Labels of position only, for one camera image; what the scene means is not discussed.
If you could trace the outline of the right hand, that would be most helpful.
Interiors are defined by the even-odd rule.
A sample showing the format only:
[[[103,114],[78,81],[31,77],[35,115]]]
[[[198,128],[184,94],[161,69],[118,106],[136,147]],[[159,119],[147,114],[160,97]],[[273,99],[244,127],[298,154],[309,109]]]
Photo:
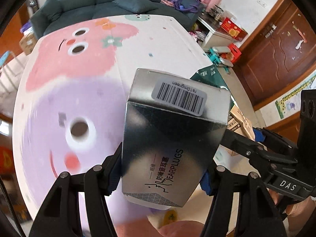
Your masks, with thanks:
[[[287,198],[284,195],[281,195],[271,189],[268,190],[271,195],[275,205],[278,205],[281,201],[285,201]],[[289,204],[285,208],[285,213],[288,215],[288,220],[298,219],[303,222],[308,220],[312,212],[315,210],[315,201],[308,197],[304,201],[298,202],[296,204]]]

